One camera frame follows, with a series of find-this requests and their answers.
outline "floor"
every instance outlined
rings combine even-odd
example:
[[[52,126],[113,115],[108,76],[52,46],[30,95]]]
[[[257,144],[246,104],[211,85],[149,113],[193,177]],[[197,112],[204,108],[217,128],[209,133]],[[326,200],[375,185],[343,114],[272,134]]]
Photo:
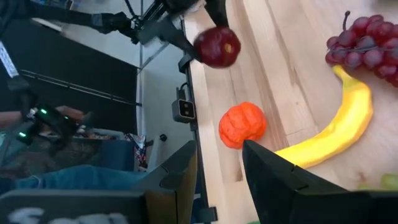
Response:
[[[145,11],[152,3],[143,0],[141,6],[141,0],[130,2],[136,14],[141,14],[141,9]],[[91,13],[123,11],[130,15],[123,0],[82,0],[78,10]],[[68,38],[137,67],[142,67],[164,45],[156,40],[147,46],[134,45],[118,32],[103,35],[90,28],[74,25],[64,27],[63,31]],[[171,104],[176,100],[175,88],[186,82],[185,75],[177,67],[182,55],[180,49],[168,45],[139,74],[141,84],[137,100],[143,105],[137,115],[139,133],[146,134],[148,139],[160,134],[167,135],[168,140],[160,151],[160,157],[164,159],[193,138],[189,125],[176,123],[172,119]]]

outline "yellow banana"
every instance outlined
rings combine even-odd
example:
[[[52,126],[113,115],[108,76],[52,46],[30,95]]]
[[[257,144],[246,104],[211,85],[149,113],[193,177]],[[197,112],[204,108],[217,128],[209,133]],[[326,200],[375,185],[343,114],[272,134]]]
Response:
[[[364,133],[373,115],[369,87],[339,65],[333,71],[343,82],[343,100],[331,123],[313,138],[275,152],[304,169],[349,148]]]

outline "wooden table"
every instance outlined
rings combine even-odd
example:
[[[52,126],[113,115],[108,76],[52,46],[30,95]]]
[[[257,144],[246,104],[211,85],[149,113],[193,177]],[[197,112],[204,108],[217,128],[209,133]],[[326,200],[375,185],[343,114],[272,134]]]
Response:
[[[208,203],[219,223],[258,220],[246,183],[241,151],[228,149],[218,122],[232,106],[250,101],[268,119],[258,141],[276,151],[321,131],[341,103],[341,82],[325,63],[326,40],[359,16],[383,14],[398,21],[398,1],[227,0],[229,24],[242,43],[237,62],[215,70],[191,64]],[[185,18],[189,40],[214,26],[204,9]],[[373,91],[374,116],[346,152],[308,170],[347,189],[379,186],[383,173],[398,173],[398,89],[371,73],[353,74]]]

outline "red apple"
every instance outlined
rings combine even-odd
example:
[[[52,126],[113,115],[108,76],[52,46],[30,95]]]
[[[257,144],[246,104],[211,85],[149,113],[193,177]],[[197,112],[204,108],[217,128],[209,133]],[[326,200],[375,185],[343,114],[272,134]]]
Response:
[[[213,27],[200,33],[193,42],[202,62],[213,68],[226,68],[235,63],[241,43],[228,27]]]

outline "person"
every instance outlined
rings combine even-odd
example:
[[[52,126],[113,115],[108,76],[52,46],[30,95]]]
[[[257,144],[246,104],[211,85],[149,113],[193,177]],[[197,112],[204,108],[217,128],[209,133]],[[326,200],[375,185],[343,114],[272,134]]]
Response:
[[[83,112],[67,106],[61,106],[57,109],[64,115],[78,121],[82,120],[84,116]],[[20,118],[21,114],[18,111],[0,112],[0,129],[6,129]],[[5,143],[5,139],[6,132],[0,132],[0,145]],[[17,141],[12,141],[11,143],[9,146],[11,148],[23,147],[22,144],[17,144],[19,143]],[[10,151],[16,152],[18,150],[20,149],[11,149]],[[32,161],[41,160],[44,163],[52,160],[46,153],[39,153],[34,158],[28,157],[28,159]],[[137,174],[91,165],[79,165],[24,177],[26,176],[25,169],[26,167],[23,164],[0,168],[0,194],[15,189],[127,190],[145,176],[145,173]]]

